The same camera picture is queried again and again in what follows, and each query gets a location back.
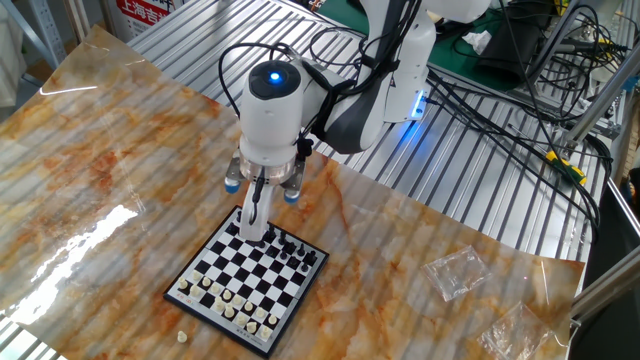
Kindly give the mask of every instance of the small white object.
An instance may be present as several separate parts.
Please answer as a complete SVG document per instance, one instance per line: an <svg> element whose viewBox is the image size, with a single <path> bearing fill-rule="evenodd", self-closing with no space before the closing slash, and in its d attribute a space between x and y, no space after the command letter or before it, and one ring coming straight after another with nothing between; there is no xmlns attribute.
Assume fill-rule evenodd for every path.
<svg viewBox="0 0 640 360"><path fill-rule="evenodd" d="M476 33L468 33L467 35L462 37L462 40L466 41L469 45L473 47L473 50L478 54L482 55L482 52L491 41L491 34L487 30L481 32L480 34Z"/></svg>
<svg viewBox="0 0 640 360"><path fill-rule="evenodd" d="M244 326L247 323L247 316L245 314L240 313L238 314L237 320L238 320L238 325Z"/></svg>
<svg viewBox="0 0 640 360"><path fill-rule="evenodd" d="M273 332L273 330L269 329L266 326L262 327L262 331L260 331L260 335L264 338L264 339L268 339L269 336L271 336L271 333Z"/></svg>
<svg viewBox="0 0 640 360"><path fill-rule="evenodd" d="M211 287L209 288L209 291L215 295L218 295L220 293L220 290L222 290L220 288L220 285L218 284L213 284L211 285Z"/></svg>
<svg viewBox="0 0 640 360"><path fill-rule="evenodd" d="M222 301L222 299L221 299L219 296L218 296L218 297L216 298L216 300L213 302L213 308L214 308L216 311L222 311L222 310L224 310L224 305L225 305L224 301Z"/></svg>
<svg viewBox="0 0 640 360"><path fill-rule="evenodd" d="M257 326L258 326L258 324L256 324L255 322L252 321L252 322L247 324L247 331L253 334L253 333L256 332Z"/></svg>
<svg viewBox="0 0 640 360"><path fill-rule="evenodd" d="M198 296L200 295L200 288L198 287L198 285L191 285L191 289L189 289L189 295L191 296Z"/></svg>
<svg viewBox="0 0 640 360"><path fill-rule="evenodd" d="M233 306L231 306L231 304L227 304L225 305L225 309L224 309L224 316L226 317L232 317L234 314L233 312Z"/></svg>
<svg viewBox="0 0 640 360"><path fill-rule="evenodd" d="M178 279L178 287L180 289L184 290L187 288L187 286L189 286L189 283L187 282L187 280L185 280L184 278Z"/></svg>
<svg viewBox="0 0 640 360"><path fill-rule="evenodd" d="M178 342L184 344L187 342L187 334L183 331L178 331Z"/></svg>
<svg viewBox="0 0 640 360"><path fill-rule="evenodd" d="M258 310L256 310L256 316L259 318L263 318L267 315L266 311L264 311L263 308L259 307Z"/></svg>

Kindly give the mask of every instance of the table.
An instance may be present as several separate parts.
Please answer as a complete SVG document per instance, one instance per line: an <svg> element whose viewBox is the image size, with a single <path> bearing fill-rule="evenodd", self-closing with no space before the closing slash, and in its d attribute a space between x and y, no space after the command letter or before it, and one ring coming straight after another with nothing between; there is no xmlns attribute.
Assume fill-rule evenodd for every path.
<svg viewBox="0 0 640 360"><path fill-rule="evenodd" d="M239 135L231 110L94 28L0 127L4 315L69 359L255 358L162 299L241 203L222 180ZM564 358L579 262L517 251L318 153L272 220L331 253L273 358L483 358L477 337L519 303L555 331L534 359ZM470 245L492 275L444 302L420 267Z"/></svg>

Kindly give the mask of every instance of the blue light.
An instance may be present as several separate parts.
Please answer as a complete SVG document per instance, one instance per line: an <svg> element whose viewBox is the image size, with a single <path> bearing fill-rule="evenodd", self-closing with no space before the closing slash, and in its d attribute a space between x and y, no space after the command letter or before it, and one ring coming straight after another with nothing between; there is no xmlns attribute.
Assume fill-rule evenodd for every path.
<svg viewBox="0 0 640 360"><path fill-rule="evenodd" d="M416 97L416 101L413 104L413 109L411 111L412 118L421 118L422 117L422 109L420 109L420 103L422 102L422 96L424 95L424 90L420 91L418 96Z"/></svg>
<svg viewBox="0 0 640 360"><path fill-rule="evenodd" d="M272 84L279 84L282 82L282 75L277 72L272 72L269 74L269 82Z"/></svg>

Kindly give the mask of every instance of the black square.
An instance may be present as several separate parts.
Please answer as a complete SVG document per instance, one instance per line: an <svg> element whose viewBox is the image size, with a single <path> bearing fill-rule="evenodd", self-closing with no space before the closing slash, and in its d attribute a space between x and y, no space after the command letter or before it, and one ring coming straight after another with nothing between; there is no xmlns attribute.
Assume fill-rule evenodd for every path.
<svg viewBox="0 0 640 360"><path fill-rule="evenodd" d="M191 286L193 284L187 281L187 287L184 289L180 289L178 288L178 291L180 291L181 293L185 294L185 295L189 295L189 289L191 289Z"/></svg>
<svg viewBox="0 0 640 360"><path fill-rule="evenodd" d="M243 284L242 286L240 286L240 290L238 290L238 295L247 299L249 298L249 295L251 295L251 292L253 292L253 289Z"/></svg>
<svg viewBox="0 0 640 360"><path fill-rule="evenodd" d="M262 259L262 252L260 252L260 250L258 249L253 249L251 250L251 254L249 254L249 259L254 260L254 261L259 261L260 259Z"/></svg>
<svg viewBox="0 0 640 360"><path fill-rule="evenodd" d="M224 251L224 248L226 248L226 246L224 246L223 243L216 241L215 244L213 244L213 246L211 246L211 251L213 251L214 253L220 255Z"/></svg>
<svg viewBox="0 0 640 360"><path fill-rule="evenodd" d="M242 246L242 240L238 240L236 238L233 238L233 240L231 240L231 242L229 243L229 247L233 250L240 249L240 246Z"/></svg>
<svg viewBox="0 0 640 360"><path fill-rule="evenodd" d="M292 256L289 261L287 261L287 266L292 269L297 269L300 266L300 260L298 260L295 256Z"/></svg>
<svg viewBox="0 0 640 360"><path fill-rule="evenodd" d="M238 228L235 224L231 223L227 226L227 234L231 234L233 236L238 235L240 228Z"/></svg>
<svg viewBox="0 0 640 360"><path fill-rule="evenodd" d="M267 291L269 291L269 288L271 287L271 285L264 281L264 280L260 280L260 282L258 283L258 286L256 286L256 290L258 290L260 293L262 294L267 294Z"/></svg>
<svg viewBox="0 0 640 360"><path fill-rule="evenodd" d="M200 260L200 262L198 263L198 265L196 265L195 270L197 272L199 272L200 274L204 274L207 272L207 270L209 270L209 268L211 267L210 264L207 264L206 262Z"/></svg>
<svg viewBox="0 0 640 360"><path fill-rule="evenodd" d="M293 274L293 276L291 277L291 282L296 285L302 285L302 283L304 282L304 275L300 273Z"/></svg>
<svg viewBox="0 0 640 360"><path fill-rule="evenodd" d="M213 266L216 268L223 270L225 266L229 263L229 260L223 258L222 256L217 258L216 261L213 262Z"/></svg>
<svg viewBox="0 0 640 360"><path fill-rule="evenodd" d="M278 275L278 277L276 278L276 281L273 282L273 286L277 287L280 290L284 290L284 287L287 286L287 283L288 283L287 279Z"/></svg>
<svg viewBox="0 0 640 360"><path fill-rule="evenodd" d="M216 282L218 282L222 286L227 286L227 284L231 281L231 275L222 273L218 275Z"/></svg>
<svg viewBox="0 0 640 360"><path fill-rule="evenodd" d="M237 253L235 255L233 255L233 257L231 258L231 262L238 265L238 266L242 266L242 263L244 263L244 261L247 259L246 256Z"/></svg>
<svg viewBox="0 0 640 360"><path fill-rule="evenodd" d="M280 252L280 250L278 250L277 247L275 247L273 245L269 245L269 248L267 249L265 254L271 256L272 258L275 258L276 256L278 256L279 252Z"/></svg>
<svg viewBox="0 0 640 360"><path fill-rule="evenodd" d="M253 270L251 271L251 273L259 278L262 278L262 276L264 275L264 273L267 272L267 268L257 264L256 267L253 268Z"/></svg>
<svg viewBox="0 0 640 360"><path fill-rule="evenodd" d="M291 304L291 300L293 300L293 296L283 292L282 294L280 294L280 297L278 298L278 304L284 307L288 307L289 304Z"/></svg>
<svg viewBox="0 0 640 360"><path fill-rule="evenodd" d="M267 310L267 311L271 311L271 308L273 308L273 305L276 302L269 299L268 297L265 297L264 299L262 299L262 302L260 303L260 307Z"/></svg>
<svg viewBox="0 0 640 360"><path fill-rule="evenodd" d="M202 299L200 299L200 304L210 308L211 305L213 305L213 302L216 300L216 297L209 294L209 293L205 293L204 296L202 297Z"/></svg>
<svg viewBox="0 0 640 360"><path fill-rule="evenodd" d="M271 266L269 266L269 269L273 270L276 274L280 274L280 270L282 270L283 267L284 265L282 265L281 262L274 261Z"/></svg>
<svg viewBox="0 0 640 360"><path fill-rule="evenodd" d="M249 276L249 272L246 269L240 268L238 269L238 271L236 272L235 275L233 275L234 278L244 282L245 280L247 280L247 277Z"/></svg>

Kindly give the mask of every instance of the cable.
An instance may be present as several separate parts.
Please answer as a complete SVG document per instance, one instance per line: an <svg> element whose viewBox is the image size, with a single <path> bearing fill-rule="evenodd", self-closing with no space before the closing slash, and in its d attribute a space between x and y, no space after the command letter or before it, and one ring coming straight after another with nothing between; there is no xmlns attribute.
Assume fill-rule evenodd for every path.
<svg viewBox="0 0 640 360"><path fill-rule="evenodd" d="M500 7L502 8L502 11L505 12L505 7L504 4L502 3L502 1L500 1ZM596 23L596 28L599 28L599 23L598 23L598 15L596 14L595 10L588 6L588 5L579 5L576 8L579 7L585 7L585 8L589 8L590 10L593 11L594 13L594 21ZM520 65L520 70L522 71L522 74L525 78L525 84L527 86L527 89L529 91L529 94L531 96L531 102L532 105L536 111L536 114L538 115L537 119L538 119L538 124L540 126L540 129L542 130L542 133L544 134L545 138L547 139L547 141L549 142L549 147L551 148L551 151L553 151L558 157L560 156L560 152L557 151L557 149L555 148L555 146L553 145L553 141L551 140L551 136L549 135L549 132L547 131L546 127L544 126L544 124L542 123L542 115L540 113L540 110L538 108L538 103L536 101L536 97L535 97L535 92L533 90L533 85L531 85L531 81L529 80L529 78L526 76L526 69L524 67L524 64L522 62L522 57L520 56L520 51L518 50L517 47L517 41L516 41L516 37L515 34L513 32L513 28L511 27L511 22L509 21L509 17L505 16L505 21L507 24L507 27L509 28L509 34L511 36L511 40L512 40L512 44L516 53L516 57L518 58L518 62ZM598 35L596 32L596 44L598 43ZM598 241L598 227L600 226L600 214L598 211L598 205L596 203L596 201L593 199L593 197L591 197L591 194L589 194L587 192L587 190L581 186L580 184L577 183L577 181L571 177L571 174L569 174L569 170L562 166L561 167L562 171L564 171L564 173L566 174L566 177L571 181L571 183L573 184L573 186L575 187L575 189L578 191L578 193L580 193L580 196L582 197L585 205L587 205L587 217L589 218L589 221L591 222L591 231L592 231L592 237L593 237L593 241L597 242Z"/></svg>

